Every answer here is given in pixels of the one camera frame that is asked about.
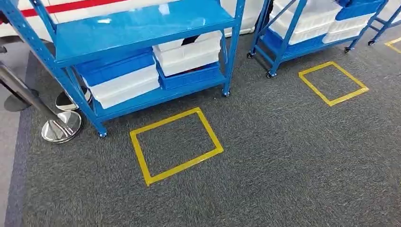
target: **red stripe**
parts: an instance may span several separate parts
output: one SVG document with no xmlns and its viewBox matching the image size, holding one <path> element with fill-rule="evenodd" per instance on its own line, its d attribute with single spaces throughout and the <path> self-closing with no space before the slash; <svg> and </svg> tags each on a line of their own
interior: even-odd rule
<svg viewBox="0 0 401 227">
<path fill-rule="evenodd" d="M 88 8 L 88 7 L 92 7 L 92 6 L 100 6 L 100 5 L 115 3 L 115 2 L 119 2 L 119 1 L 125 1 L 125 0 L 82 0 L 82 1 L 64 3 L 64 4 L 60 4 L 60 5 L 55 5 L 55 6 L 48 6 L 48 7 L 46 7 L 46 9 L 49 13 L 59 13 L 59 12 L 64 12 L 64 11 L 69 11 L 69 10 L 74 10 L 74 9 L 83 9 L 83 8 Z M 37 13 L 34 9 L 26 9 L 26 10 L 22 11 L 22 15 L 24 15 L 25 17 L 33 17 L 33 16 L 37 16 Z"/>
</svg>

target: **chrome stanchion post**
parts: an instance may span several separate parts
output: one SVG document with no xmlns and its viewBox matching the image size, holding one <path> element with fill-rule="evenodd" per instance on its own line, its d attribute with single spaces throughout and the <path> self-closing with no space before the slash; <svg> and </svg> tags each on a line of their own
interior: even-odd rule
<svg viewBox="0 0 401 227">
<path fill-rule="evenodd" d="M 42 128 L 43 139 L 54 143 L 64 143 L 77 134 L 82 125 L 82 119 L 78 113 L 65 111 L 56 115 L 38 96 L 32 94 L 24 82 L 15 76 L 2 62 L 0 62 L 0 77 L 14 85 L 17 88 L 17 92 L 27 102 L 30 102 L 37 110 L 49 118 Z"/>
</svg>

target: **stacked bins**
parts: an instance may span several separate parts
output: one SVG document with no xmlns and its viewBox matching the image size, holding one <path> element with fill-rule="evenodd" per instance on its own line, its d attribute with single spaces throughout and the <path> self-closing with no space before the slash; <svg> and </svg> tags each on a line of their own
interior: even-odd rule
<svg viewBox="0 0 401 227">
<path fill-rule="evenodd" d="M 270 20 L 275 18 L 290 2 L 290 0 L 275 0 Z M 298 4 L 299 0 L 296 0 L 269 27 L 269 30 L 274 35 L 278 35 L 280 39 L 284 39 Z M 302 11 L 288 44 L 295 45 L 326 34 L 340 10 L 341 7 L 332 0 L 309 0 Z"/>
<path fill-rule="evenodd" d="M 214 31 L 153 46 L 163 87 L 177 88 L 216 76 L 221 38 L 222 33 Z"/>
<path fill-rule="evenodd" d="M 152 48 L 103 57 L 75 69 L 104 109 L 160 87 Z"/>
<path fill-rule="evenodd" d="M 343 9 L 336 16 L 323 43 L 358 36 L 384 0 L 337 0 Z"/>
</svg>

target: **yellow floor marking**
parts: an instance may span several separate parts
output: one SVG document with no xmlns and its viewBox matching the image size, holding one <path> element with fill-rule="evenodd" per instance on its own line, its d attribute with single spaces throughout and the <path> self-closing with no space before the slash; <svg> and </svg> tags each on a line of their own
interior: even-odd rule
<svg viewBox="0 0 401 227">
<path fill-rule="evenodd" d="M 202 122 L 203 126 L 205 127 L 206 131 L 208 132 L 208 135 L 212 139 L 213 144 L 215 145 L 216 148 L 213 149 L 212 151 L 209 151 L 209 152 L 199 156 L 199 157 L 196 157 L 196 158 L 194 158 L 192 160 L 189 160 L 188 162 L 185 162 L 185 163 L 183 163 L 181 165 L 178 165 L 178 166 L 176 166 L 176 167 L 174 167 L 172 169 L 169 169 L 169 170 L 164 171 L 164 172 L 162 172 L 160 174 L 157 174 L 156 176 L 151 176 L 150 172 L 149 172 L 149 169 L 148 169 L 148 165 L 146 164 L 145 158 L 144 158 L 143 153 L 142 153 L 142 149 L 140 148 L 139 141 L 138 141 L 136 135 L 139 134 L 139 133 L 154 129 L 156 127 L 159 127 L 161 125 L 173 122 L 175 120 L 178 120 L 180 118 L 186 117 L 188 115 L 195 114 L 195 113 L 198 114 L 198 116 L 200 118 L 200 121 Z M 142 170 L 143 177 L 145 179 L 145 183 L 146 183 L 147 186 L 149 186 L 151 183 L 163 180 L 163 179 L 165 179 L 165 178 L 167 178 L 167 177 L 169 177 L 171 175 L 174 175 L 174 174 L 176 174 L 176 173 L 178 173 L 180 171 L 183 171 L 183 170 L 185 170 L 185 169 L 187 169 L 187 168 L 189 168 L 189 167 L 191 167 L 193 165 L 198 164 L 199 162 L 202 162 L 202 161 L 204 161 L 204 160 L 206 160 L 206 159 L 208 159 L 210 157 L 213 157 L 216 154 L 219 154 L 219 153 L 223 152 L 223 147 L 221 146 L 221 144 L 220 144 L 219 140 L 217 139 L 216 135 L 214 134 L 214 132 L 213 132 L 208 120 L 206 120 L 205 115 L 203 115 L 202 110 L 199 107 L 196 107 L 196 108 L 193 108 L 191 110 L 185 111 L 183 113 L 177 114 L 175 116 L 166 118 L 166 119 L 161 120 L 159 122 L 147 125 L 145 127 L 142 127 L 142 128 L 139 128 L 139 129 L 135 129 L 135 130 L 130 132 L 130 136 L 131 136 L 132 144 L 134 146 L 135 153 L 136 153 L 137 158 L 138 158 L 139 166 L 140 166 L 140 168 Z"/>
<path fill-rule="evenodd" d="M 354 91 L 354 92 L 352 92 L 352 93 L 350 93 L 348 95 L 342 96 L 342 97 L 334 99 L 334 100 L 329 100 L 328 98 L 326 98 L 326 96 L 324 96 L 311 82 L 309 82 L 305 78 L 305 75 L 308 74 L 308 73 L 314 72 L 316 70 L 321 70 L 324 67 L 327 67 L 327 66 L 330 66 L 330 65 L 336 67 L 338 70 L 340 70 L 342 73 L 344 73 L 347 77 L 349 77 L 351 80 L 353 80 L 355 83 L 357 83 L 361 87 L 361 89 L 358 89 L 358 90 L 356 90 L 356 91 Z M 347 72 L 340 65 L 338 65 L 337 63 L 335 63 L 333 61 L 329 61 L 329 62 L 326 62 L 324 64 L 321 64 L 321 65 L 312 67 L 310 69 L 304 70 L 302 72 L 299 72 L 298 75 L 301 78 L 301 80 L 304 81 L 306 83 L 306 85 L 308 85 L 329 106 L 334 106 L 334 105 L 336 105 L 338 103 L 344 102 L 345 100 L 348 100 L 348 99 L 350 99 L 352 97 L 360 95 L 360 94 L 362 94 L 364 92 L 367 92 L 369 90 L 361 81 L 359 81 L 357 78 L 353 77 L 349 72 Z"/>
<path fill-rule="evenodd" d="M 399 50 L 398 48 L 395 48 L 395 47 L 393 46 L 394 43 L 397 43 L 397 42 L 399 42 L 399 41 L 401 41 L 401 37 L 398 38 L 398 39 L 394 39 L 393 41 L 386 42 L 384 45 L 390 47 L 391 49 L 395 50 L 395 51 L 398 52 L 398 53 L 401 53 L 401 50 Z"/>
</svg>

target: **blue plastic bin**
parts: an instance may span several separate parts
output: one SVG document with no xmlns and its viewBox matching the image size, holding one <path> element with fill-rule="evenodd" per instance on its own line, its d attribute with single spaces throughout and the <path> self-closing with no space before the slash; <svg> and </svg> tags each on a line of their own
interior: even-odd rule
<svg viewBox="0 0 401 227">
<path fill-rule="evenodd" d="M 178 87 L 183 87 L 189 84 L 201 82 L 215 78 L 220 73 L 219 62 L 214 62 L 208 65 L 193 69 L 187 72 L 178 73 L 172 76 L 165 77 L 163 70 L 157 63 L 157 70 L 160 75 L 160 83 L 164 89 L 170 90 Z"/>
<path fill-rule="evenodd" d="M 144 48 L 118 57 L 108 56 L 81 63 L 75 65 L 75 68 L 91 87 L 153 64 L 152 48 Z"/>
<path fill-rule="evenodd" d="M 377 0 L 336 0 L 336 2 L 343 7 L 359 5 L 359 4 L 369 3 L 369 2 L 374 2 L 374 1 L 377 1 Z"/>
<path fill-rule="evenodd" d="M 294 55 L 298 52 L 322 46 L 323 45 L 322 40 L 325 35 L 326 34 L 323 34 L 294 45 L 288 45 L 286 51 L 284 52 L 283 57 L 285 58 L 287 56 Z M 270 28 L 266 29 L 266 34 L 263 36 L 262 41 L 271 51 L 273 51 L 274 54 L 277 54 L 279 52 L 281 45 L 283 43 L 281 36 L 276 32 L 270 30 Z"/>
<path fill-rule="evenodd" d="M 358 0 L 344 7 L 336 16 L 336 20 L 345 20 L 377 12 L 384 0 Z"/>
</svg>

